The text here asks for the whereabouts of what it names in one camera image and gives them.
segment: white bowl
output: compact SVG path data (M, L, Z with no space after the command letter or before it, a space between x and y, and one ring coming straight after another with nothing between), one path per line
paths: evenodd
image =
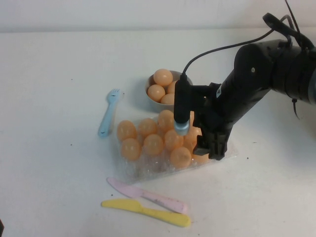
M172 73L172 76L173 76L173 81L176 81L176 80L179 80L180 79L180 76L182 73L180 72L176 72L176 71L171 71ZM192 85L192 81L190 80L190 78L188 78L188 82L190 83L190 85ZM146 82L146 85L145 85L145 92L146 92L146 95L147 95L147 98L149 100L149 103L150 103L150 106L158 113L160 113L161 111L163 110L170 110L170 111L173 111L173 105L165 105L165 104L162 104L162 103L158 103L154 100L152 100L147 92L148 92L148 88L151 86L151 85L155 85L155 81L154 81L154 75L151 75L148 79L147 79L147 82ZM167 88L168 86L164 86L163 87L165 91L167 91Z

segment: plastic egg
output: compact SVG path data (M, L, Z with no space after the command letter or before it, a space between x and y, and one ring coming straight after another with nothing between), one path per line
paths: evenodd
M182 146L187 148L190 151L190 153L193 155L193 149L194 149L195 146L192 144L191 140L184 139Z
M169 110L163 110L158 116L158 127L163 131L167 132L174 128L173 112Z
M118 124L117 137L120 141L127 138L137 138L137 131L131 121L123 120Z
M177 81L173 81L173 82L168 86L168 89L167 89L167 93L168 93L168 94L170 94L170 93L173 93L173 94L174 94L176 82L177 82Z
M150 134L157 133L157 124L151 118L142 120L138 125L138 132L145 138Z
M205 154L203 156L193 155L192 159L198 164L205 164L209 161L208 154Z
M190 166L192 161L192 156L190 151L185 147L179 147L173 152L171 152L170 155L170 163L176 168L176 169L184 169Z
M190 127L188 134L185 135L184 138L190 140L195 147L197 144L198 135L202 135L201 129L199 127Z
M158 85L166 86L172 83L173 75L171 71L167 69L159 69L154 73L154 81Z
M134 138L127 138L122 142L120 153L122 157L130 161L138 160L142 152L142 147Z
M151 134L144 140L144 151L149 156L158 156L163 150L163 140L157 134Z
M184 138L173 129L164 135L164 146L168 151L173 151L183 145Z
M164 141L164 135L165 135L165 133L162 131L162 129L161 129L160 127L158 127L157 135L158 135L159 137L161 137L162 140Z
M174 105L174 94L166 94L163 96L161 103L165 105Z
M148 88L147 94L149 98L159 103L166 92L161 85L151 85Z
M194 111L190 112L190 125L191 127L193 126L193 121L194 121Z

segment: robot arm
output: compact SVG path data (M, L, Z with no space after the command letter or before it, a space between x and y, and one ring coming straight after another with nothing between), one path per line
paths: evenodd
M186 134L190 127L190 111L194 111L193 125L202 131L202 136L197 137L194 154L222 159L233 125L271 89L294 100L316 104L313 44L271 16L268 13L264 20L273 30L284 34L287 41L273 40L241 47L235 57L234 70L222 84L192 86L185 73L176 83L175 130ZM290 36L307 46L293 46Z

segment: clear plastic egg carton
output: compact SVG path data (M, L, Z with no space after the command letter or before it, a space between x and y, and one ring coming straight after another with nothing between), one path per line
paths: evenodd
M141 120L132 121L137 129ZM161 176L170 175L178 172L183 172L191 170L194 168L199 168L202 166L215 164L217 161L209 159L205 163L197 163L192 159L191 165L185 169L176 169L170 162L170 154L165 147L162 153L158 156L149 156L145 153L144 149L141 151L141 155L138 160L129 161L121 156L121 144L122 142L116 136L117 126L115 126L112 133L112 140L115 143L117 153L114 157L114 162L116 166L116 177L127 183L134 183L141 180L155 179ZM225 158L234 158L238 155L238 151L233 145L231 140L228 141L228 149L225 153Z

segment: fork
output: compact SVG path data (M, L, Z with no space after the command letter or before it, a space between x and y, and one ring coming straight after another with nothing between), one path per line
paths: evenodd
M119 97L120 97L120 90L119 89L111 90L107 96L109 106L108 106L107 111L104 114L103 120L102 120L101 125L99 127L98 135L100 137L106 137L111 132L112 120L114 117L116 105L119 101Z

